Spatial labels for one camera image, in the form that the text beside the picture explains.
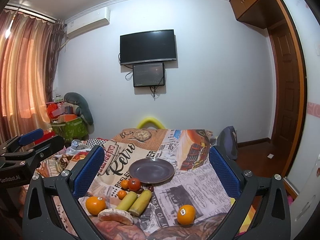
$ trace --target silver bolt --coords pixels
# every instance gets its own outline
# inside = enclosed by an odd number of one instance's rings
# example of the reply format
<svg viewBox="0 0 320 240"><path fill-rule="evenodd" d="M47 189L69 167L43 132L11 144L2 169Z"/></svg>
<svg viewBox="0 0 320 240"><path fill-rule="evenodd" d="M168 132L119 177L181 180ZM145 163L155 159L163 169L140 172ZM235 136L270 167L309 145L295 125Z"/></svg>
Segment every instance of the silver bolt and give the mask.
<svg viewBox="0 0 320 240"><path fill-rule="evenodd" d="M275 179L276 179L276 180L281 180L281 176L280 176L279 174L276 174L276 175L275 175Z"/></svg>
<svg viewBox="0 0 320 240"><path fill-rule="evenodd" d="M245 170L243 173L244 173L245 176L247 176L247 177L251 177L251 176L252 176L252 171Z"/></svg>
<svg viewBox="0 0 320 240"><path fill-rule="evenodd" d="M33 179L33 180L36 180L36 179L38 179L38 178L39 178L39 174L38 174L38 173L36 173L35 175L32 176L32 179Z"/></svg>
<svg viewBox="0 0 320 240"><path fill-rule="evenodd" d="M70 173L70 171L64 170L64 171L61 172L61 176L62 176L62 177L66 177L66 176L69 175L69 173Z"/></svg>

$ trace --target blue textured pad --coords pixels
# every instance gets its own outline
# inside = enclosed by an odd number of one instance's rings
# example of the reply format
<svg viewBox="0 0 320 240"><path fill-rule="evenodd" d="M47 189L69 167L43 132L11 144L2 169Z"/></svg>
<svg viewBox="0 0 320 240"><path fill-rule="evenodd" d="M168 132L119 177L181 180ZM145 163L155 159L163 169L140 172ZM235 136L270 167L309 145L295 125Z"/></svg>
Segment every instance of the blue textured pad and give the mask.
<svg viewBox="0 0 320 240"><path fill-rule="evenodd" d="M76 199L83 197L87 193L103 161L104 150L100 146L95 150L90 160L87 161L86 165L82 168L78 177L76 177L75 179L73 186L73 195Z"/></svg>
<svg viewBox="0 0 320 240"><path fill-rule="evenodd" d="M215 147L210 148L209 161L228 196L238 198L241 194L240 182Z"/></svg>
<svg viewBox="0 0 320 240"><path fill-rule="evenodd" d="M32 132L29 132L27 134L22 135L19 139L19 145L26 146L26 145L34 142L35 140L42 138L42 136L43 136L42 129L34 130Z"/></svg>

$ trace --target door frame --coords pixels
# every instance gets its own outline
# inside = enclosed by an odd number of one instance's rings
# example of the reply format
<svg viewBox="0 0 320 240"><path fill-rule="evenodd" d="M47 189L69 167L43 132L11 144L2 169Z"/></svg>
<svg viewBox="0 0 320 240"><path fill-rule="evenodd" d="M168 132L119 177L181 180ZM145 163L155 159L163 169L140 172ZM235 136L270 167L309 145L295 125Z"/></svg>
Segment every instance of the door frame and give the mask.
<svg viewBox="0 0 320 240"><path fill-rule="evenodd" d="M307 110L307 72L306 72L305 60L303 56L300 38L294 26L290 13L287 11L287 8L286 6L284 6L284 2L282 0L276 0L276 1L279 4L279 7L282 13L284 14L284 20L289 27L290 34L293 40L293 46L297 55L299 81L300 81L300 100L299 100L297 127L296 127L294 139L292 142L292 147L291 147L287 162L285 164L284 169L281 172L281 176L285 177L286 175L288 175L290 168L292 167L293 161L295 159L295 156L297 155L301 137L302 137L303 128L304 128L306 110ZM284 21L280 21L279 23L274 24L268 29L268 31L278 27L283 23ZM278 63L277 63L276 54L275 54L274 42L273 42L272 36L270 35L270 32L269 32L269 37L271 40L273 55L275 59L275 66L276 66L276 112L275 112L275 120L274 120L272 137L271 137L271 139L273 139L275 135L275 130L276 130L277 117L279 113L279 72L278 72L279 69L278 69Z"/></svg>

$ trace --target curtain rod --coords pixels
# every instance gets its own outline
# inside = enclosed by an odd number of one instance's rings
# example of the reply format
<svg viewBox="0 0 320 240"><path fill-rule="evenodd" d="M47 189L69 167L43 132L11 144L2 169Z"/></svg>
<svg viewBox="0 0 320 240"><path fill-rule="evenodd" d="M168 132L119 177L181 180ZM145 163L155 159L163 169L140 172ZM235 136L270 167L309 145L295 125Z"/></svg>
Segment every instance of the curtain rod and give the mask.
<svg viewBox="0 0 320 240"><path fill-rule="evenodd" d="M5 9L10 9L10 10L15 10L15 11L18 10L20 12L27 13L27 14L30 14L32 16L36 16L38 18L41 18L41 19L46 20L46 21L51 22L51 23L55 23L56 20L57 20L57 19L55 19L53 17L50 17L48 15L42 14L40 12L31 10L31 9L28 9L28 8L21 7L21 6L15 5L15 4L8 3L8 5L5 6Z"/></svg>

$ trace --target small orange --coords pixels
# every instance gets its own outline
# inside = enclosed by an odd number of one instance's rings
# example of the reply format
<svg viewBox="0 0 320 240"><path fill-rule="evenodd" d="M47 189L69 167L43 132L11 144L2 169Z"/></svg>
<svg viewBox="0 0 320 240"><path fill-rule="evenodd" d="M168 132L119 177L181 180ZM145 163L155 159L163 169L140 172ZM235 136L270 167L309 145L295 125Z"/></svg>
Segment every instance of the small orange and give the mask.
<svg viewBox="0 0 320 240"><path fill-rule="evenodd" d="M106 201L102 197L89 197L85 202L85 207L92 215L98 215L102 210L107 208Z"/></svg>
<svg viewBox="0 0 320 240"><path fill-rule="evenodd" d="M128 180L124 179L121 181L121 188L128 189Z"/></svg>
<svg viewBox="0 0 320 240"><path fill-rule="evenodd" d="M119 190L117 195L118 198L123 199L127 195L127 192L125 190Z"/></svg>
<svg viewBox="0 0 320 240"><path fill-rule="evenodd" d="M177 221L182 225L193 223L196 216L196 209L191 205L183 205L177 213Z"/></svg>

